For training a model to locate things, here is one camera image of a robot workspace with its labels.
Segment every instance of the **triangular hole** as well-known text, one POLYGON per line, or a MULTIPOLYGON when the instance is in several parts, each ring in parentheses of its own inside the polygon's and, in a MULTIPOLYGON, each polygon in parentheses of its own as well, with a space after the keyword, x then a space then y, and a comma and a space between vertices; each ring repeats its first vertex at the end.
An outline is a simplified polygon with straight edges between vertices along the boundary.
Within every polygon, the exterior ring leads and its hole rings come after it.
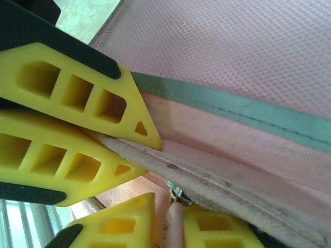
POLYGON ((143 135, 143 136, 147 136, 148 135, 148 133, 147 133, 147 131, 145 129, 145 126, 144 126, 144 124, 141 121, 138 122, 135 131, 136 131, 136 133, 138 133, 140 135, 143 135))
POLYGON ((122 174, 124 174, 126 172, 129 172, 130 170, 131 170, 131 167, 128 167, 128 166, 125 166, 125 165, 120 164, 117 167, 116 171, 115 171, 115 175, 116 176, 120 176, 120 175, 122 175, 122 174))

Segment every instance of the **green fabric trim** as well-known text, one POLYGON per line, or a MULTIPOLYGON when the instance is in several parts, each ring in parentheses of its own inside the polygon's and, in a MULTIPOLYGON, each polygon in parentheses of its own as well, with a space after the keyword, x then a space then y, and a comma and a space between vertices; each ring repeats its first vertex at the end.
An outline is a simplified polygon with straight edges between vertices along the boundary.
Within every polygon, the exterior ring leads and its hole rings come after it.
POLYGON ((140 91, 331 152, 331 119, 180 80, 137 72, 132 76, 140 91))

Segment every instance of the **rectangular hole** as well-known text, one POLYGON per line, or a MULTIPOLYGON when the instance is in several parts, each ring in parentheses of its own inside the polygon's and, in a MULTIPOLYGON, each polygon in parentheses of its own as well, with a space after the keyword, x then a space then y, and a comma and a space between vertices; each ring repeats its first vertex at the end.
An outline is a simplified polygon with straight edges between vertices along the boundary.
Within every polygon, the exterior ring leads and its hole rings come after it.
POLYGON ((116 244, 116 243, 94 243, 89 248, 127 248, 127 244, 116 244))
POLYGON ((126 101, 107 90, 103 90, 96 105, 94 116, 113 123, 119 123, 124 115, 126 101))
POLYGON ((103 234, 131 234, 134 231, 134 219, 115 218, 105 222, 101 232, 103 234))
POLYGON ((65 154, 65 149, 43 145, 34 162, 32 172, 54 176, 65 154))
POLYGON ((66 179, 91 182, 97 175, 100 166, 99 160, 77 153, 70 164, 66 179))
POLYGON ((234 230, 231 222, 221 216, 206 214, 197 217, 200 231, 229 231, 234 230))
POLYGON ((0 133, 0 165, 18 169, 31 141, 0 133))
POLYGON ((83 112, 93 89, 93 84, 75 75, 70 77, 62 104, 83 112))
POLYGON ((242 241, 238 239, 211 239, 205 241, 206 248, 245 248, 242 241))
POLYGON ((39 96, 50 98, 60 68, 45 61, 33 61, 24 66, 17 76, 17 84, 21 88, 39 96))

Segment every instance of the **seam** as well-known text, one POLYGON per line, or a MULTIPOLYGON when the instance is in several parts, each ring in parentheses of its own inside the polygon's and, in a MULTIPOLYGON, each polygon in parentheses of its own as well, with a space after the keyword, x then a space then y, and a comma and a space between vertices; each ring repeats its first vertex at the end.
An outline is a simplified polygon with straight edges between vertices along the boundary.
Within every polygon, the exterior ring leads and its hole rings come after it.
POLYGON ((284 128, 282 126, 272 124, 270 122, 266 122, 266 121, 263 121, 263 120, 260 120, 260 119, 254 118, 254 117, 250 117, 250 116, 247 116, 247 115, 239 114, 239 113, 234 112, 234 111, 231 111, 231 110, 226 110, 224 108, 221 108, 221 107, 218 107, 218 106, 214 106, 214 105, 209 104, 209 103, 205 103, 205 102, 198 101, 198 100, 195 100, 195 99, 192 99, 192 98, 184 97, 182 95, 177 95, 177 94, 173 94, 173 93, 169 93, 169 92, 165 92, 165 91, 162 91, 162 90, 153 89, 153 88, 149 88, 149 87, 145 87, 145 86, 142 86, 142 87, 139 87, 139 88, 148 89, 148 90, 151 90, 151 91, 154 91, 154 92, 158 92, 158 93, 161 93, 161 94, 165 94, 165 95, 169 95, 169 96, 180 97, 180 98, 182 98, 184 100, 187 100, 187 101, 191 101, 191 102, 195 102, 195 103, 198 103, 198 104, 201 104, 201 105, 205 105, 205 106, 211 107, 213 109, 221 110, 221 111, 224 111, 224 112, 227 112, 227 113, 230 113, 230 114, 234 114, 234 115, 237 115, 237 116, 240 116, 240 117, 249 119, 249 120, 254 120, 254 121, 257 121, 259 123, 266 124, 266 125, 269 125, 269 126, 274 127, 274 128, 282 129, 284 131, 287 131, 287 132, 290 132, 290 133, 294 133, 294 134, 299 135, 299 136, 304 137, 304 138, 308 138, 308 139, 310 139, 312 141, 316 141, 316 142, 319 142, 319 143, 323 143, 323 144, 325 144, 327 146, 331 146, 331 143, 328 142, 328 141, 324 141, 324 140, 321 140, 321 139, 318 139, 318 138, 314 138, 314 137, 309 136, 307 134, 302 134, 302 133, 293 131, 291 129, 284 128))

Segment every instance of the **pink fabric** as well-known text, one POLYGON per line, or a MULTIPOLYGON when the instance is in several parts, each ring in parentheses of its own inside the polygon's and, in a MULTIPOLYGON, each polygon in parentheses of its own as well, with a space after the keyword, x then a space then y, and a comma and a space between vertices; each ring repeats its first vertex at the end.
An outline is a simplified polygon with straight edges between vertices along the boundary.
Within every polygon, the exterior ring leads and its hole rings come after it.
POLYGON ((130 70, 331 117, 329 0, 122 0, 93 47, 130 70))

